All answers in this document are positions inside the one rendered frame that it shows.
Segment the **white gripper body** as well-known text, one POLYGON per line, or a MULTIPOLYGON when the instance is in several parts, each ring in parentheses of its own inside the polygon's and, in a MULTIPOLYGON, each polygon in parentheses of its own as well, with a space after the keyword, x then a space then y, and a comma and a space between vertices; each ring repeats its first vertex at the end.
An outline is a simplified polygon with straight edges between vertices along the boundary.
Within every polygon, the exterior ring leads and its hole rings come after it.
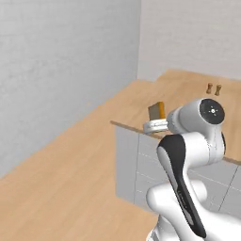
POLYGON ((143 132, 147 135, 159 133, 168 130, 168 122, 166 119, 150 120, 143 124, 143 132))

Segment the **grey drawer front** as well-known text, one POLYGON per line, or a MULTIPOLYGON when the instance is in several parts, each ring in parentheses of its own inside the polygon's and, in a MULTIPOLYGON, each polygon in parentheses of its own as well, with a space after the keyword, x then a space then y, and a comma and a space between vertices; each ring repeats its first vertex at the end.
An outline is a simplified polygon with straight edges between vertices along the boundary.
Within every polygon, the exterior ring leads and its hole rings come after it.
POLYGON ((158 138, 149 137, 143 134, 139 135, 139 152, 151 158, 157 158, 156 148, 159 144, 158 138))
POLYGON ((136 179, 135 204, 145 210, 148 210, 149 206, 146 201, 146 193, 148 189, 162 183, 162 180, 154 180, 138 172, 136 179))
POLYGON ((137 157, 137 171, 157 182, 167 182, 169 180, 161 164, 156 159, 141 153, 137 157))

